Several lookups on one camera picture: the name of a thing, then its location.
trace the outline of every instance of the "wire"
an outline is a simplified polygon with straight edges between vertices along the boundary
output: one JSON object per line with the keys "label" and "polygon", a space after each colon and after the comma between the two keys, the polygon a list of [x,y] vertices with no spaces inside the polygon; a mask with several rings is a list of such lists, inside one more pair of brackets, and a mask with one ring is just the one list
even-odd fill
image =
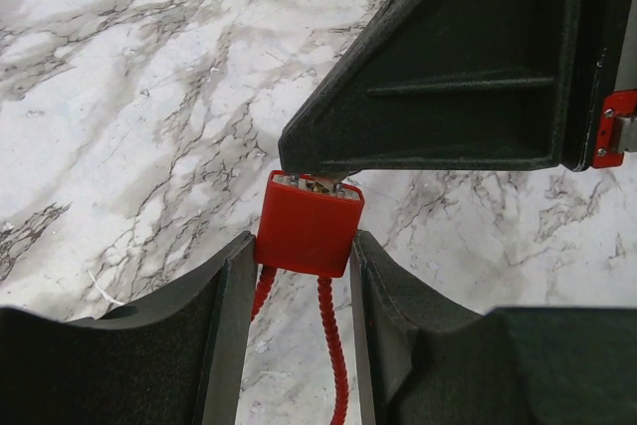
{"label": "wire", "polygon": [[270,294],[270,289],[272,288],[272,283],[275,281],[276,275],[277,268],[265,265],[261,267],[261,275],[259,276],[259,283],[255,291],[255,301],[252,304],[252,318],[250,321],[255,319],[263,307],[264,302]]}
{"label": "wire", "polygon": [[347,416],[347,400],[349,399],[349,385],[347,384],[347,367],[342,353],[342,344],[338,336],[338,325],[334,315],[334,304],[331,299],[331,279],[318,278],[318,306],[322,327],[325,330],[331,368],[334,372],[336,400],[334,413],[330,425],[343,425]]}

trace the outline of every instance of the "red box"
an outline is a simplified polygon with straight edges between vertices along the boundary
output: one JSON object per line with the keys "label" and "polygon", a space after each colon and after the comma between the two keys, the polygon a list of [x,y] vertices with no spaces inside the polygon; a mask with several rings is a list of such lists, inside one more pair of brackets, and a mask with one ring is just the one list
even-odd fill
{"label": "red box", "polygon": [[[278,175],[287,176],[273,171],[268,179],[255,261],[296,273],[340,278],[365,204],[362,193],[343,185],[358,199],[330,196],[276,182]],[[301,179],[312,177],[302,175]]]}

